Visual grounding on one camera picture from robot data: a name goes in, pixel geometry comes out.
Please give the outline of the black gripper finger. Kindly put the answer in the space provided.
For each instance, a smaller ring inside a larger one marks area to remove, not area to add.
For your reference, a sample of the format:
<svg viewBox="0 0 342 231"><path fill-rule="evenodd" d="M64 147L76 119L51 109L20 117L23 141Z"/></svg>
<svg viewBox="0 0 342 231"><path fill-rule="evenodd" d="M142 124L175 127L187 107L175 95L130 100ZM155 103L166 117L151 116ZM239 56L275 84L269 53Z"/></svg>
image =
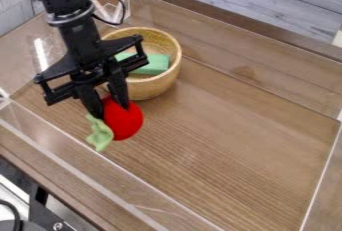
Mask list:
<svg viewBox="0 0 342 231"><path fill-rule="evenodd" d="M104 108L96 89L90 84L78 85L76 95L88 111L98 119L104 117Z"/></svg>
<svg viewBox="0 0 342 231"><path fill-rule="evenodd" d="M126 75L120 68L114 68L108 71L108 90L111 93L112 99L120 105L123 109L130 107L130 98L128 98L128 87L126 81Z"/></svg>

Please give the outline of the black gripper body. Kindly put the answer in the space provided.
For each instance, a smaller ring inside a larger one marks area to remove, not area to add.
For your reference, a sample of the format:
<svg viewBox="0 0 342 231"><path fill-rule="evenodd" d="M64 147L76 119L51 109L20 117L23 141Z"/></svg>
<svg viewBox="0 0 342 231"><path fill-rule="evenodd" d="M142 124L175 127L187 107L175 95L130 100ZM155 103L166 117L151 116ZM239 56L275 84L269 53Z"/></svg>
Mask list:
<svg viewBox="0 0 342 231"><path fill-rule="evenodd" d="M67 52L34 79L42 86L48 105L71 97L79 99L75 90L78 85L90 84L95 88L108 83L111 69L120 68L127 81L130 71L148 63L139 34L104 40L92 18L59 24L58 29Z"/></svg>

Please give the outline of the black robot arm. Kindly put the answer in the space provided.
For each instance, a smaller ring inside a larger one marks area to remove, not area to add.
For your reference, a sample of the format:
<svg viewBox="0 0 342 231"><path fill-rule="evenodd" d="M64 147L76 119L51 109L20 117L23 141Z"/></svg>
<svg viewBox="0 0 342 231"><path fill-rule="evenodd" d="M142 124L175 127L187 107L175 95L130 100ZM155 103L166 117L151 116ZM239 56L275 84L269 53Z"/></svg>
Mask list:
<svg viewBox="0 0 342 231"><path fill-rule="evenodd" d="M47 23L62 35L66 55L35 76L50 105L75 98L99 119L104 106L96 87L108 86L110 96L122 108L130 107L128 73L148 64L143 36L104 40L95 22L91 0L40 0L47 11Z"/></svg>

